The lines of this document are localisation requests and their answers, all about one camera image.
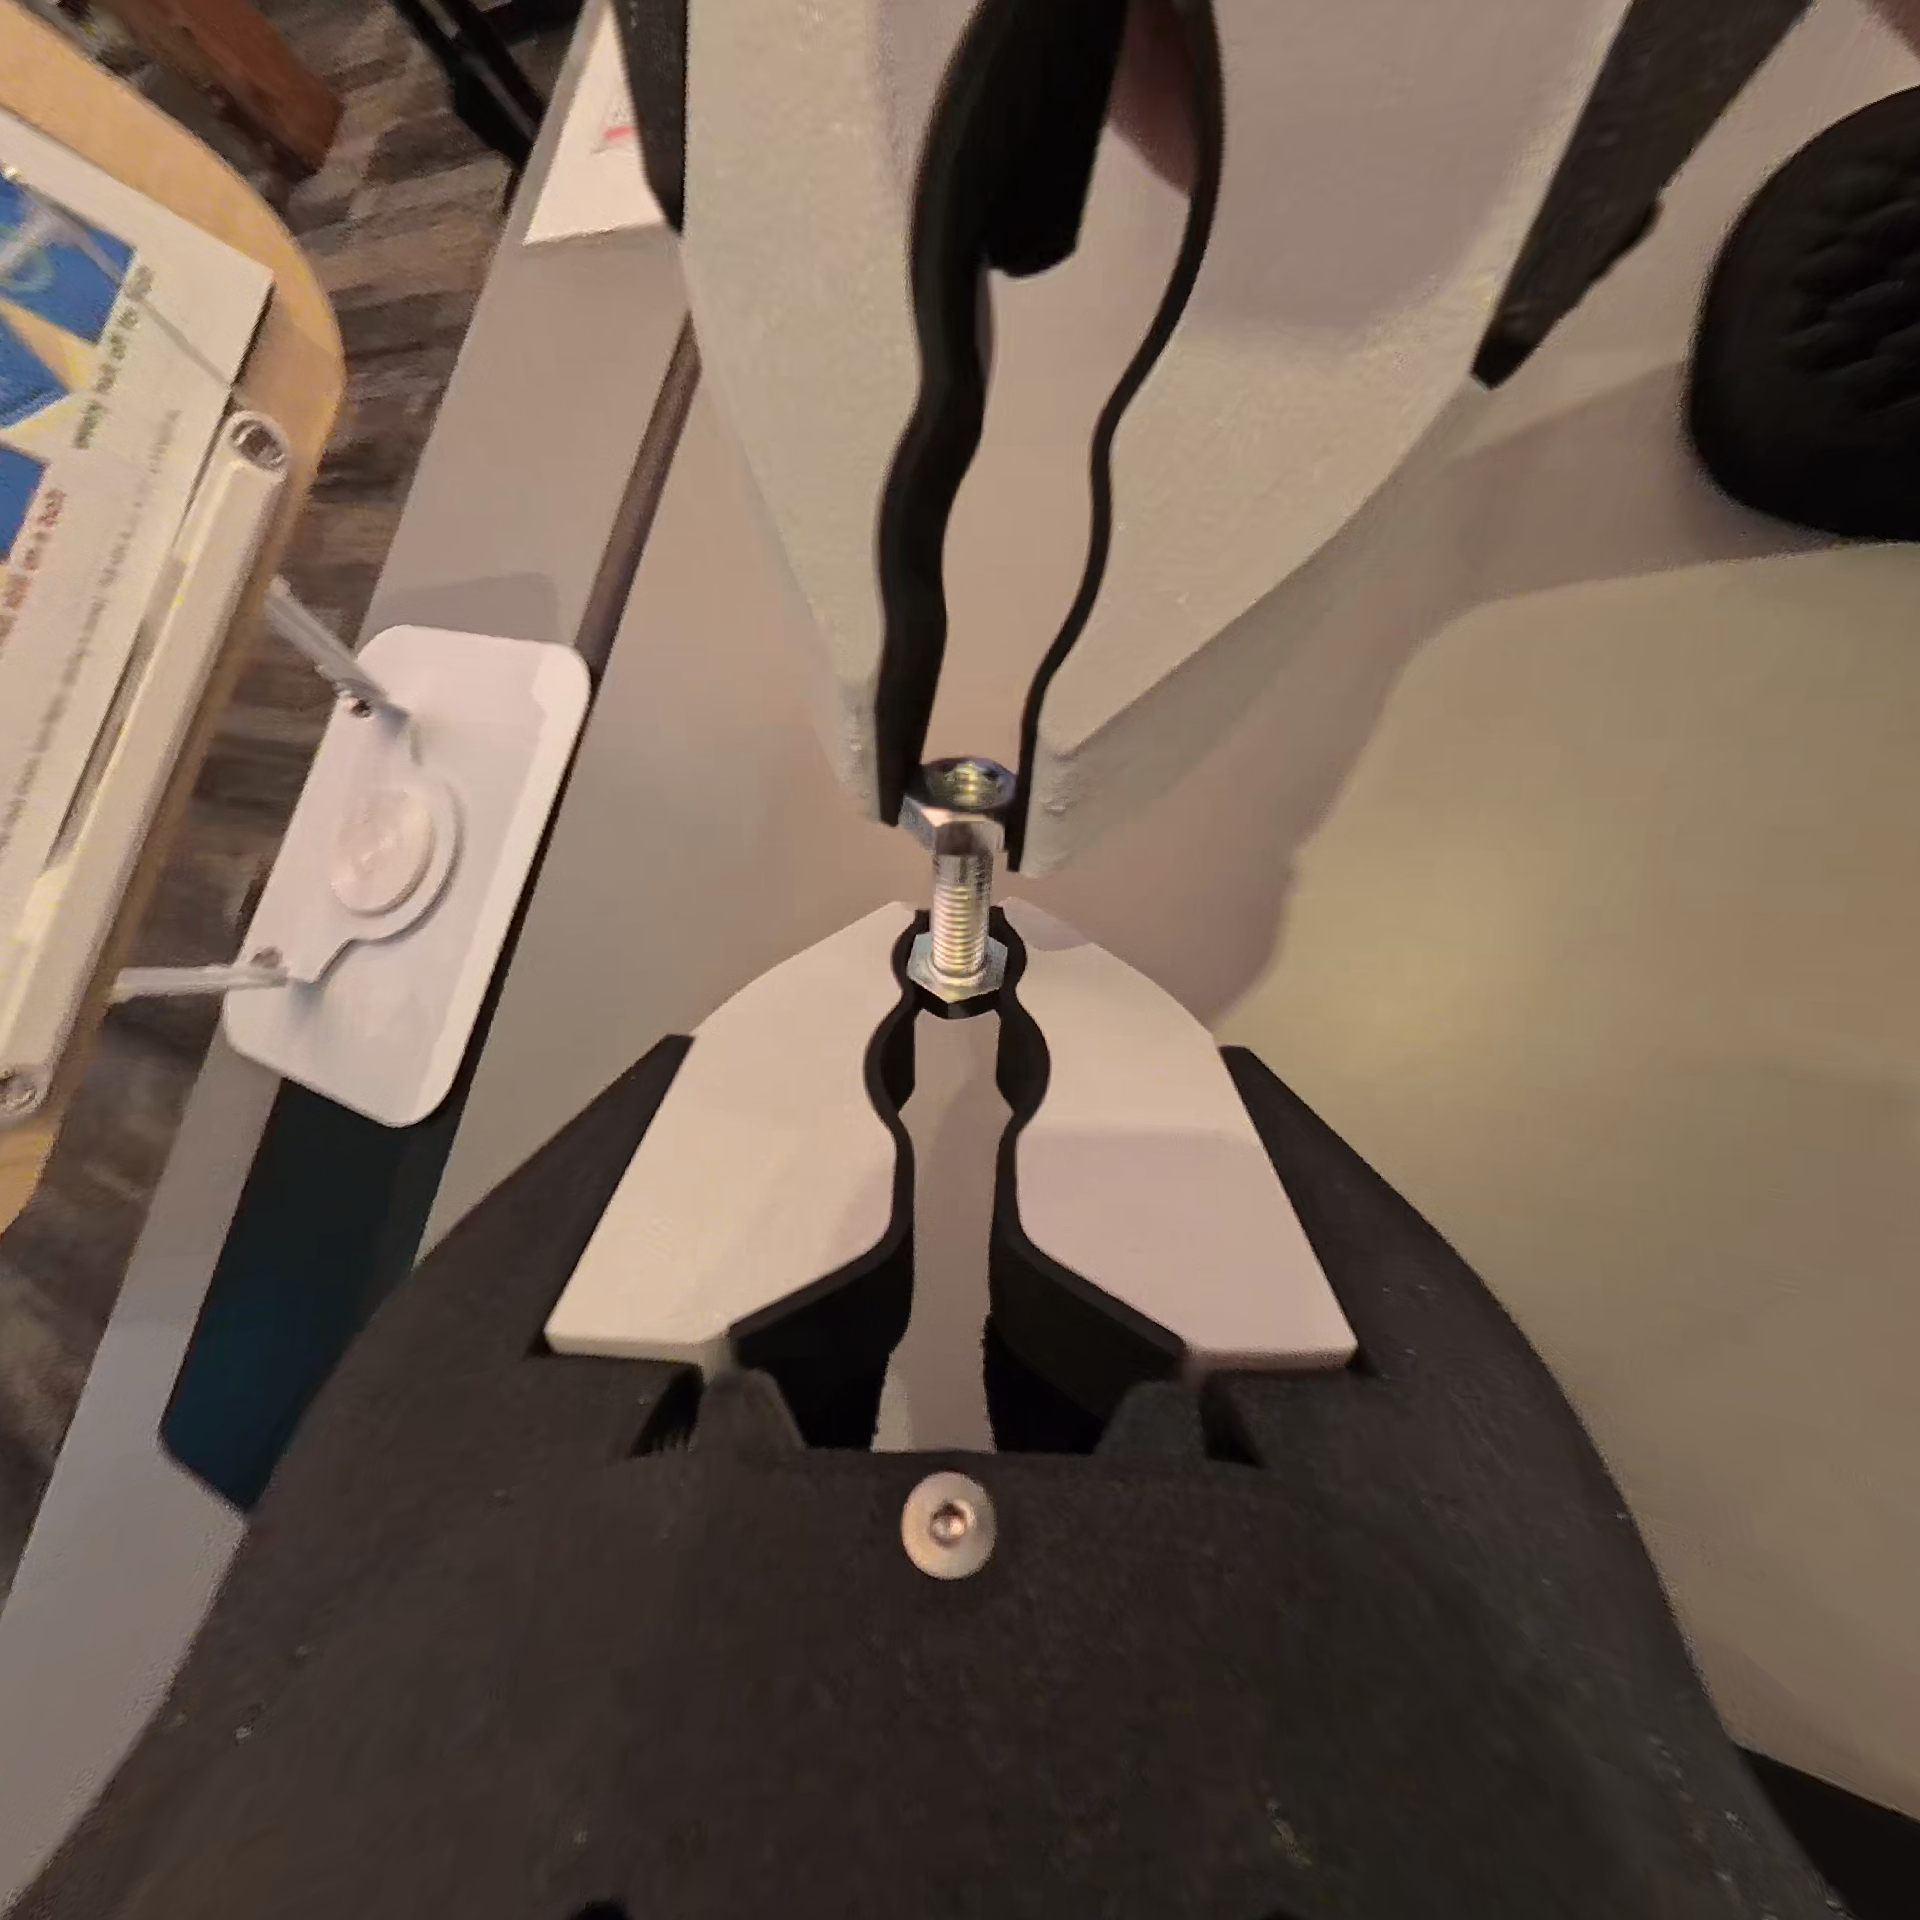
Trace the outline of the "wooden beam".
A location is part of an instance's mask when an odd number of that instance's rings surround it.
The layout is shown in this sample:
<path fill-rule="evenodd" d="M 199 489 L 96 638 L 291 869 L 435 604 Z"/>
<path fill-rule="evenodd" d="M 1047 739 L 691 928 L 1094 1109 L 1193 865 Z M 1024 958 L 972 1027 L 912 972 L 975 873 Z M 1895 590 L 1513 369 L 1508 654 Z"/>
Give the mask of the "wooden beam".
<path fill-rule="evenodd" d="M 343 100 L 254 4 L 100 3 L 96 8 L 296 179 L 328 163 Z"/>

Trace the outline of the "wooden document stand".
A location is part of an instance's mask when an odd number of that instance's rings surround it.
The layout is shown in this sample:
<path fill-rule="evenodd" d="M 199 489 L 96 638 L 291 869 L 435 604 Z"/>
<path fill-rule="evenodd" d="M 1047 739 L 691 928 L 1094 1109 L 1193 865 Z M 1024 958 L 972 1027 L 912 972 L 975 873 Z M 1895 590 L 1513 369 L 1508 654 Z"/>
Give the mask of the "wooden document stand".
<path fill-rule="evenodd" d="M 4 111 L 272 275 L 64 824 L 2 899 L 4 1227 L 42 1182 L 112 1000 L 206 998 L 256 1064 L 391 1128 L 452 1091 L 583 729 L 570 646 L 396 625 L 359 652 L 275 577 L 343 388 L 321 284 L 212 148 L 4 4 Z M 215 712 L 264 621 L 334 696 L 238 956 L 124 966 Z"/>

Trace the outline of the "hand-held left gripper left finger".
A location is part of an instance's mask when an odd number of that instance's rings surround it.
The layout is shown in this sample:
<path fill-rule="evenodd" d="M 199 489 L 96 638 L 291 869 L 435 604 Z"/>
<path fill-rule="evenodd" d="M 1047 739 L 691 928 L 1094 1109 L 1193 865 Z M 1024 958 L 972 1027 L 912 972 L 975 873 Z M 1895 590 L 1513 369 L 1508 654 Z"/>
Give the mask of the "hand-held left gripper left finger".
<path fill-rule="evenodd" d="M 762 1371 L 812 1447 L 874 1447 L 914 1302 L 918 931 L 883 905 L 699 1022 L 547 1316 L 554 1352 Z"/>

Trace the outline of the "instruction board on stand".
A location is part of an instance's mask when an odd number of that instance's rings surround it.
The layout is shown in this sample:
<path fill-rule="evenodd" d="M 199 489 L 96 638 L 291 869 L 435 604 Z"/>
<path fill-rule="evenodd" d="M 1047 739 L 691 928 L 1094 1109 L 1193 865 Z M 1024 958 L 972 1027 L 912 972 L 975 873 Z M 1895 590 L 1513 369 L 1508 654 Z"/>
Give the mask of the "instruction board on stand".
<path fill-rule="evenodd" d="M 2 883 L 52 852 L 256 328 L 268 267 L 2 117 Z"/>

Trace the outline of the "black metal rolling stand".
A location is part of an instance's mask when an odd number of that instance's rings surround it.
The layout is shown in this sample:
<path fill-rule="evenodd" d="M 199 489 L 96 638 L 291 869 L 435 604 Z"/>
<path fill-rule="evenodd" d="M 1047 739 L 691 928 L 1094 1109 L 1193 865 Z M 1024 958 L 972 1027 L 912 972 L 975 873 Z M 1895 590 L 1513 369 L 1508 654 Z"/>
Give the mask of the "black metal rolling stand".
<path fill-rule="evenodd" d="M 450 107 L 519 174 L 536 151 L 548 96 L 518 60 L 532 41 L 564 41 L 585 3 L 388 3 L 449 87 Z"/>

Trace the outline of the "white paper sheet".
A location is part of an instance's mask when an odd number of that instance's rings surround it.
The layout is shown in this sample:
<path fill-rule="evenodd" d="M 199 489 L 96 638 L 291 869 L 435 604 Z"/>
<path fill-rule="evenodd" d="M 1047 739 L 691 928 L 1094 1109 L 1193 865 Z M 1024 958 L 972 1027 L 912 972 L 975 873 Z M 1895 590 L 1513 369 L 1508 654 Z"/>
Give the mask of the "white paper sheet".
<path fill-rule="evenodd" d="M 617 12 L 599 4 L 522 243 L 536 249 L 663 225 L 641 156 Z"/>

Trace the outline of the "black elbow rest pad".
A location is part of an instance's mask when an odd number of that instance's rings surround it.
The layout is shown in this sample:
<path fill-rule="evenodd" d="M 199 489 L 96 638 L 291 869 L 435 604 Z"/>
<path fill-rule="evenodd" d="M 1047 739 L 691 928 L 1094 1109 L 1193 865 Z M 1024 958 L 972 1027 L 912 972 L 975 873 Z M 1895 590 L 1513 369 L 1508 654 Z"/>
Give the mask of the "black elbow rest pad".
<path fill-rule="evenodd" d="M 1918 539 L 1918 91 L 1814 136 L 1745 206 L 1699 308 L 1688 431 L 1736 502 Z"/>

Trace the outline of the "silver hex bolt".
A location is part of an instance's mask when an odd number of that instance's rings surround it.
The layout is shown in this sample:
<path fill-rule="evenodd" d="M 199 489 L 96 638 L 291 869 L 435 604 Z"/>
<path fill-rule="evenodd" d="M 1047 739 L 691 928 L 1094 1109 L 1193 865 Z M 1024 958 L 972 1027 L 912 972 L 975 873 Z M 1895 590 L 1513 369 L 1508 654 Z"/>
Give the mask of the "silver hex bolt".
<path fill-rule="evenodd" d="M 904 966 L 934 1016 L 972 1019 L 998 1006 L 1011 951 L 993 933 L 995 865 L 998 854 L 986 851 L 934 856 L 929 928 L 914 935 Z"/>

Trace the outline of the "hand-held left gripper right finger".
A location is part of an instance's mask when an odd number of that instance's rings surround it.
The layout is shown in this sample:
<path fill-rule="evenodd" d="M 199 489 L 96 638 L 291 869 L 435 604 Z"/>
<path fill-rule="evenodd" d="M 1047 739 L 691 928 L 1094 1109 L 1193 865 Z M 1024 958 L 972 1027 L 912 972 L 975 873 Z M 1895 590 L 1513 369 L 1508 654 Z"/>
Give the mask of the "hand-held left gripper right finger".
<path fill-rule="evenodd" d="M 1088 1454 L 1142 1385 L 1348 1367 L 1352 1319 L 1211 1032 L 1031 902 L 1004 931 L 982 1363 L 998 1449 Z"/>

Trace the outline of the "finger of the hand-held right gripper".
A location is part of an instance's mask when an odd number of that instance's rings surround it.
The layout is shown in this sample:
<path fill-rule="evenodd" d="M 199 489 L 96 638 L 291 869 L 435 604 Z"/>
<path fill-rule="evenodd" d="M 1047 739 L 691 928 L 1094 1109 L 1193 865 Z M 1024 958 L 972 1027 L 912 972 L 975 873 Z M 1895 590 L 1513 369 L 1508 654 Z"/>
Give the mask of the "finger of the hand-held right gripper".
<path fill-rule="evenodd" d="M 1111 549 L 1041 702 L 1017 865 L 1154 806 L 1331 605 L 1472 364 L 1626 19 L 1214 4 L 1211 228 L 1110 457 Z"/>
<path fill-rule="evenodd" d="M 689 7 L 682 263 L 784 565 L 838 782 L 874 821 L 881 493 L 919 395 L 908 225 L 969 3 Z"/>

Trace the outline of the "silver hex nut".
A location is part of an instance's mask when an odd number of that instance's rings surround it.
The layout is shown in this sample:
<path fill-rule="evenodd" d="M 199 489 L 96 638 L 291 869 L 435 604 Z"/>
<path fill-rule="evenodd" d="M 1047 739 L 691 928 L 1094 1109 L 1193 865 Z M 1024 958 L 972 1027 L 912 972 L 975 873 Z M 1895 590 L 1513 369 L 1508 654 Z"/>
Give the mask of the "silver hex nut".
<path fill-rule="evenodd" d="M 906 782 L 899 824 L 936 856 L 998 860 L 1017 799 L 1017 775 L 995 758 L 926 761 Z"/>

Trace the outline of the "person's right hand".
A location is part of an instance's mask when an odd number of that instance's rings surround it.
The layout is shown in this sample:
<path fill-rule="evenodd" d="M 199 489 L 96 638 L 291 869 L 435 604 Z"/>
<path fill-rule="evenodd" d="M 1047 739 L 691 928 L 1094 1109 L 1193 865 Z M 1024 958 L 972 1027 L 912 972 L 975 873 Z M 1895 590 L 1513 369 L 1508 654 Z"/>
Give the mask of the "person's right hand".
<path fill-rule="evenodd" d="M 1198 107 L 1193 52 L 1174 3 L 1130 3 L 1111 84 L 1110 121 L 1144 165 L 1193 192 Z"/>

